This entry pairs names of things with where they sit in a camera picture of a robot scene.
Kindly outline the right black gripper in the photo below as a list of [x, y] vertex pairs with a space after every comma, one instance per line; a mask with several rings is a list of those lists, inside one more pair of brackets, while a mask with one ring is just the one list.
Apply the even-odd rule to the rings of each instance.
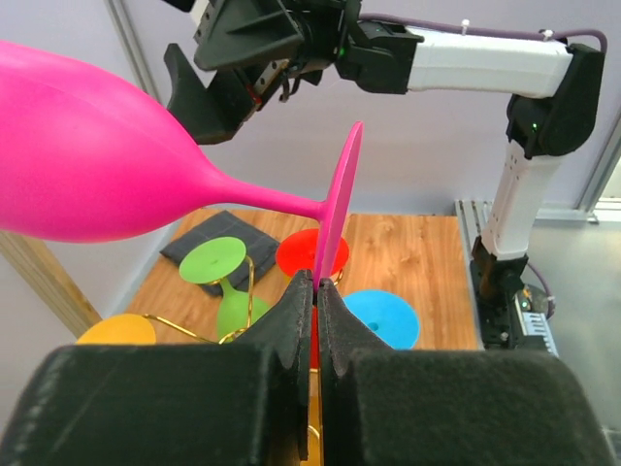
[[301, 80], [321, 81], [350, 33], [359, 1], [214, 1], [202, 15], [194, 63], [215, 71], [203, 85], [177, 44], [164, 53], [169, 112], [199, 145], [233, 139], [246, 119]]

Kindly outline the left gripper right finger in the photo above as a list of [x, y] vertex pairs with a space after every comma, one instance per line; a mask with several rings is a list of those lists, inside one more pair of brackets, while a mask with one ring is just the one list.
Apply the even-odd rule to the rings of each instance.
[[396, 350], [317, 293], [327, 465], [610, 465], [576, 376], [543, 350]]

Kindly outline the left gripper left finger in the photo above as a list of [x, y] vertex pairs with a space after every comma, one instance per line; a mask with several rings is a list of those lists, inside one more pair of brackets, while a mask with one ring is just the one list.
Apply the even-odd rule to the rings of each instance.
[[297, 465], [308, 456], [309, 272], [229, 344], [71, 345], [22, 391], [5, 465]]

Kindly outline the blue wine glass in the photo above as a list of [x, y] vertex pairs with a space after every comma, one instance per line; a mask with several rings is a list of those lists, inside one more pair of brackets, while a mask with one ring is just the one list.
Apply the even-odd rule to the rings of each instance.
[[386, 345], [412, 350], [420, 336], [419, 317], [400, 296], [378, 289], [353, 292], [343, 299], [346, 307]]

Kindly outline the pink wine glass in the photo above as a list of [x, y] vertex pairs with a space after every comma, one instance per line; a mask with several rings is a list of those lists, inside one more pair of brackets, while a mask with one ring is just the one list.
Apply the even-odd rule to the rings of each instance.
[[332, 274], [364, 125], [355, 123], [323, 201], [236, 180], [173, 115], [102, 68], [1, 45], [1, 226], [34, 238], [103, 243], [157, 230], [215, 204], [315, 219], [312, 275]]

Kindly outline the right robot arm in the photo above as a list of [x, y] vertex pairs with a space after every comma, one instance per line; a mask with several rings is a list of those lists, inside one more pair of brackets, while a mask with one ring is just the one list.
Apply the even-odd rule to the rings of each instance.
[[501, 92], [507, 161], [492, 216], [474, 242], [479, 296], [520, 288], [542, 195], [562, 156], [595, 126], [605, 46], [579, 32], [475, 28], [365, 14], [357, 1], [179, 1], [196, 50], [166, 48], [169, 111], [200, 145], [231, 140], [272, 99], [286, 102], [327, 68], [373, 94]]

